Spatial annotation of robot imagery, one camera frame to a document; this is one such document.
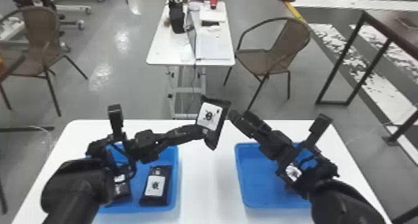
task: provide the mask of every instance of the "brown chair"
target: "brown chair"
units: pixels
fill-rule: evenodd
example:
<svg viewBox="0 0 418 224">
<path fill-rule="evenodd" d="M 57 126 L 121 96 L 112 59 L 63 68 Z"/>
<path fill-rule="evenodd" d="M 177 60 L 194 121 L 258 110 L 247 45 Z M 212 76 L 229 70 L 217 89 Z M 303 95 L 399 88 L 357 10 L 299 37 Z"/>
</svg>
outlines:
<svg viewBox="0 0 418 224">
<path fill-rule="evenodd" d="M 286 23 L 271 49 L 240 49 L 244 36 L 248 32 L 261 25 L 274 21 L 285 21 Z M 253 105 L 266 79 L 273 74 L 287 73 L 287 99 L 290 98 L 289 65 L 296 57 L 296 54 L 309 43 L 309 40 L 310 31 L 307 25 L 292 17 L 275 17 L 268 19 L 250 27 L 241 34 L 235 57 L 260 82 L 247 110 Z M 231 71 L 232 67 L 230 67 L 226 74 L 223 86 L 226 85 Z"/>
<path fill-rule="evenodd" d="M 23 7 L 5 15 L 2 19 L 0 19 L 0 24 L 9 17 L 19 13 L 22 14 L 25 22 L 29 49 L 25 53 L 24 61 L 9 75 L 42 78 L 46 80 L 52 95 L 55 109 L 57 110 L 57 114 L 58 116 L 61 116 L 60 107 L 58 105 L 57 97 L 55 96 L 49 74 L 51 73 L 52 75 L 55 75 L 55 73 L 50 69 L 50 67 L 62 58 L 65 58 L 86 80 L 88 78 L 80 70 L 80 68 L 77 67 L 74 61 L 65 54 L 65 51 L 63 51 L 60 46 L 60 20 L 58 19 L 58 15 L 55 11 L 40 6 Z M 11 110 L 11 106 L 7 101 L 7 97 L 3 89 L 2 94 L 7 104 L 7 108 Z"/>
</svg>

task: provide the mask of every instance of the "white table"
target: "white table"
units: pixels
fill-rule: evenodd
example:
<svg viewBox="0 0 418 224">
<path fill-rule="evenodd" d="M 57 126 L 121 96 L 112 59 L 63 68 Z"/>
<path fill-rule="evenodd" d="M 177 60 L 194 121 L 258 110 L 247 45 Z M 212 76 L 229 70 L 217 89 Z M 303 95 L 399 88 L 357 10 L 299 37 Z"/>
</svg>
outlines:
<svg viewBox="0 0 418 224">
<path fill-rule="evenodd" d="M 225 9 L 226 5 L 224 2 L 219 2 L 218 7 Z M 183 6 L 183 11 L 185 13 L 185 20 L 187 17 L 187 6 Z M 200 24 L 199 12 L 191 12 L 195 30 L 203 30 Z M 228 16 L 226 17 L 226 22 L 220 23 L 220 31 L 217 32 L 220 35 L 220 38 L 227 40 L 227 51 L 229 51 L 229 59 L 222 60 L 195 60 L 195 55 L 192 50 L 192 46 L 189 43 L 187 33 L 175 34 L 170 27 L 164 25 L 164 21 L 169 16 L 169 7 L 168 5 L 164 6 L 162 11 L 160 21 L 157 25 L 156 33 L 152 40 L 151 46 L 148 51 L 147 63 L 149 65 L 160 65 L 166 66 L 167 69 L 167 78 L 169 80 L 169 85 L 167 87 L 168 99 L 170 104 L 170 112 L 173 118 L 196 118 L 196 114 L 180 114 L 175 112 L 175 100 L 177 93 L 206 93 L 206 68 L 216 68 L 216 67 L 231 67 L 235 65 L 235 56 L 234 49 L 230 33 L 230 25 L 228 23 Z M 195 65 L 201 68 L 200 72 L 196 72 L 196 80 L 200 79 L 201 87 L 200 88 L 191 88 L 191 87 L 179 87 L 179 74 L 180 70 L 186 66 Z"/>
<path fill-rule="evenodd" d="M 191 124 L 189 120 L 126 120 L 124 130 L 131 138 L 138 131 L 152 129 L 164 133 Z M 266 121 L 293 141 L 304 140 L 313 121 Z M 64 161 L 84 157 L 87 145 L 111 132 L 107 120 L 78 120 L 67 125 L 44 167 L 27 194 L 12 224 L 42 223 L 46 214 L 40 207 L 42 189 Z M 249 142 L 229 121 L 225 122 L 218 148 L 211 151 L 205 143 L 192 141 L 179 146 L 180 182 L 175 208 L 169 212 L 100 214 L 94 223 L 313 223 L 309 209 L 251 210 L 241 199 L 235 165 L 237 142 Z M 388 216 L 360 172 L 337 131 L 330 126 L 317 146 L 338 165 L 341 179 L 358 189 L 369 202 Z"/>
</svg>

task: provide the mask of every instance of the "paper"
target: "paper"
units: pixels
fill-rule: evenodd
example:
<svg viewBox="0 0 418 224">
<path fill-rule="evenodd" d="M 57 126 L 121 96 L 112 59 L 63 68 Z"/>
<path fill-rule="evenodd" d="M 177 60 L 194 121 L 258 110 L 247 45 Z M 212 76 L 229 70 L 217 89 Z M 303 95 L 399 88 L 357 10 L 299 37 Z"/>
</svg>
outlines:
<svg viewBox="0 0 418 224">
<path fill-rule="evenodd" d="M 222 9 L 221 4 L 218 4 L 216 9 L 210 9 L 209 4 L 204 4 L 200 8 L 199 18 L 202 21 L 210 22 L 225 22 L 226 21 L 226 11 Z"/>
</svg>

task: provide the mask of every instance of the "small black box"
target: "small black box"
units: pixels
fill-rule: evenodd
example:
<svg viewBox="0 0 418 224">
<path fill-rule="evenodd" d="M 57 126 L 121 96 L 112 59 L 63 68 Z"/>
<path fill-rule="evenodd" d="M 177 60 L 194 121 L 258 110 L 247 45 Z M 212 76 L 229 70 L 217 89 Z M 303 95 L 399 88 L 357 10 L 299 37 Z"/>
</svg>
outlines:
<svg viewBox="0 0 418 224">
<path fill-rule="evenodd" d="M 142 197 L 141 206 L 168 205 L 169 186 L 172 166 L 155 166 L 149 169 Z"/>
</svg>

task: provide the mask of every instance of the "power cord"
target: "power cord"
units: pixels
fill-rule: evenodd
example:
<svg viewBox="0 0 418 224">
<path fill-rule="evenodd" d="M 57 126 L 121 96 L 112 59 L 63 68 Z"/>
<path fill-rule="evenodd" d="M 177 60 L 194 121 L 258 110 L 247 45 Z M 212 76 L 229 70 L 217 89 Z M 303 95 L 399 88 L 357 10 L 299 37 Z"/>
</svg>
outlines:
<svg viewBox="0 0 418 224">
<path fill-rule="evenodd" d="M 34 129 L 38 129 L 38 130 L 40 130 L 40 131 L 43 131 L 46 135 L 47 135 L 47 138 L 48 138 L 48 144 L 49 144 L 49 152 L 48 152 L 48 154 L 49 153 L 51 153 L 51 150 L 52 150 L 52 148 L 53 148 L 53 139 L 52 139 L 52 134 L 51 134 L 51 132 L 49 132 L 47 129 L 45 129 L 45 128 L 43 128 L 43 127 L 40 127 L 40 126 L 28 126 L 29 128 L 34 128 Z"/>
<path fill-rule="evenodd" d="M 410 112 L 410 111 L 411 111 L 413 108 L 415 108 L 417 105 L 418 105 L 418 103 L 415 103 L 414 105 L 412 105 L 412 106 L 411 106 L 411 107 L 410 107 L 407 111 L 403 112 L 403 114 L 401 114 L 401 115 L 398 117 L 398 119 L 397 119 L 397 120 L 395 120 L 395 122 L 396 122 L 396 121 L 399 121 L 400 119 L 402 119 L 402 118 L 405 116 L 405 114 L 406 114 L 406 113 Z M 353 137 L 353 138 L 351 138 L 351 139 L 349 139 L 349 140 L 345 141 L 344 143 L 345 143 L 345 145 L 347 146 L 347 145 L 351 144 L 352 142 L 355 142 L 355 141 L 357 141 L 357 140 L 359 140 L 359 139 L 362 139 L 362 138 L 364 138 L 364 137 L 366 137 L 366 136 L 370 135 L 371 133 L 375 132 L 375 131 L 376 131 L 378 128 L 380 128 L 381 126 L 387 126 L 387 125 L 389 125 L 389 124 L 393 124 L 393 123 L 392 123 L 392 121 L 388 121 L 388 122 L 385 122 L 385 123 L 379 124 L 379 125 L 377 125 L 376 127 L 372 128 L 370 131 L 368 131 L 368 132 L 366 132 L 366 133 L 364 133 L 364 134 L 361 134 L 361 135 L 359 135 L 359 136 Z"/>
<path fill-rule="evenodd" d="M 195 102 L 195 86 L 193 85 L 194 81 L 196 80 L 196 64 L 193 65 L 193 80 L 190 82 L 190 86 L 192 86 L 192 93 L 193 93 L 193 98 L 192 98 L 192 102 L 189 104 L 189 106 L 187 107 L 186 110 L 186 118 L 188 119 L 188 112 L 190 111 L 190 108 L 192 107 L 193 103 Z"/>
</svg>

